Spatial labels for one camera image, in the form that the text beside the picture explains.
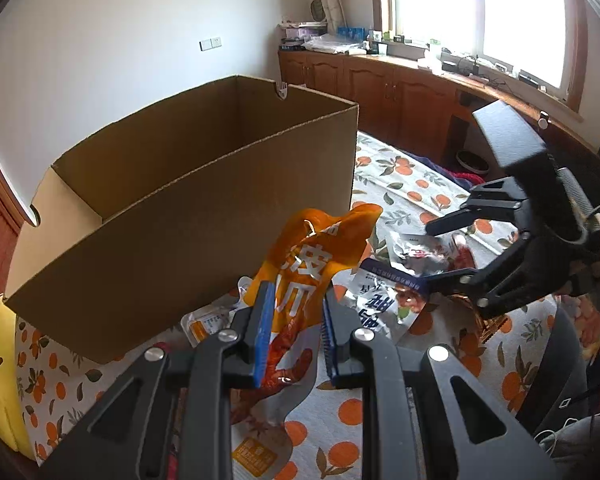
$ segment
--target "wooden cabinet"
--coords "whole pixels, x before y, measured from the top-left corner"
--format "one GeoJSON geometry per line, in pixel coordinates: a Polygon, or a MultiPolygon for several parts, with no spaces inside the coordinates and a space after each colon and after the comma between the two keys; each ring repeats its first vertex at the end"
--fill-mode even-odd
{"type": "Polygon", "coordinates": [[[344,97],[357,102],[358,128],[384,142],[393,142],[393,103],[390,99],[392,67],[366,59],[350,58],[344,66],[344,97]]]}
{"type": "Polygon", "coordinates": [[[454,108],[452,84],[409,68],[393,75],[394,138],[396,148],[442,160],[454,108]]]}
{"type": "Polygon", "coordinates": [[[332,56],[318,52],[307,53],[307,86],[325,94],[344,97],[342,69],[344,56],[332,56]]]}
{"type": "Polygon", "coordinates": [[[378,58],[280,52],[283,81],[359,105],[358,127],[397,148],[441,162],[456,105],[454,83],[378,58]]]}
{"type": "Polygon", "coordinates": [[[291,85],[303,85],[307,79],[307,58],[305,52],[278,52],[282,81],[291,85]]]}
{"type": "Polygon", "coordinates": [[[282,81],[305,84],[325,94],[344,97],[342,69],[344,56],[320,52],[279,52],[282,81]]]}

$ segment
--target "brown cardboard box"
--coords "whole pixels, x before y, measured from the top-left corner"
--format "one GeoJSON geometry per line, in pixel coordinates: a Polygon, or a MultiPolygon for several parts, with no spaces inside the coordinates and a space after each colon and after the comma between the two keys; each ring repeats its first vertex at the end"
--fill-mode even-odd
{"type": "Polygon", "coordinates": [[[358,107],[232,76],[62,155],[33,199],[6,304],[105,363],[256,273],[289,216],[349,209],[358,107]]]}

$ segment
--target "floral bedspread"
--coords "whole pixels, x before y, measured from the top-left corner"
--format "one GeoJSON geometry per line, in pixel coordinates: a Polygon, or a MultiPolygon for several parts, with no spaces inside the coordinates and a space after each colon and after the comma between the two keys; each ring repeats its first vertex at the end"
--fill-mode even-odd
{"type": "MultiPolygon", "coordinates": [[[[358,134],[352,205],[368,202],[384,208],[377,225],[380,240],[388,231],[423,234],[426,222],[457,209],[466,197],[464,189],[427,166],[373,137],[358,134]]],[[[476,221],[466,231],[480,267],[516,236],[510,224],[487,220],[476,221]]],[[[351,273],[344,271],[334,282],[346,286],[350,278],[351,273]]],[[[510,312],[498,332],[481,344],[471,311],[441,302],[425,309],[398,344],[419,350],[448,344],[467,369],[516,412],[538,371],[555,309],[554,298],[548,296],[510,312]]],[[[39,463],[144,348],[160,340],[175,346],[186,344],[184,335],[173,329],[119,361],[99,365],[73,354],[24,320],[17,321],[18,390],[39,463]]],[[[361,398],[359,391],[333,390],[324,359],[318,359],[314,389],[285,423],[294,451],[276,478],[360,478],[361,398]]]]}

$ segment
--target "yellow pillow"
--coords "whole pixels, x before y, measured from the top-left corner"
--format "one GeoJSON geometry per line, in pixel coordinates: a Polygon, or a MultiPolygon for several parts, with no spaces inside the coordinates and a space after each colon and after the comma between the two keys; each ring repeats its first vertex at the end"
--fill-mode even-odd
{"type": "Polygon", "coordinates": [[[35,460],[16,387],[15,325],[16,315],[0,295],[0,438],[14,451],[35,460]]]}

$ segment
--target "plastic bag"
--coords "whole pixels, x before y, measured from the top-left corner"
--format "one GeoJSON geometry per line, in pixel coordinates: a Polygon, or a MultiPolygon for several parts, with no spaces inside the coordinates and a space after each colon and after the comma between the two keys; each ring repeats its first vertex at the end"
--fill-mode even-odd
{"type": "Polygon", "coordinates": [[[252,281],[247,276],[241,277],[235,291],[182,317],[180,325],[191,346],[195,348],[210,335],[231,325],[235,311],[247,306],[244,295],[252,281]]]}
{"type": "Polygon", "coordinates": [[[360,264],[340,303],[357,311],[362,326],[397,343],[428,298],[423,278],[367,258],[360,264]]]}
{"type": "Polygon", "coordinates": [[[304,42],[305,49],[325,52],[327,54],[341,54],[348,52],[352,48],[359,48],[361,46],[361,41],[355,42],[343,36],[334,36],[333,34],[323,34],[304,42]]]}
{"type": "Polygon", "coordinates": [[[475,269],[475,260],[461,232],[438,237],[389,233],[391,266],[413,276],[456,269],[475,269]]]}
{"type": "Polygon", "coordinates": [[[313,209],[298,213],[251,283],[248,305],[261,281],[276,283],[276,310],[260,388],[232,392],[234,478],[270,480],[288,462],[292,445],[283,423],[314,387],[322,297],[336,272],[358,264],[381,212],[365,204],[341,218],[313,209]]]}

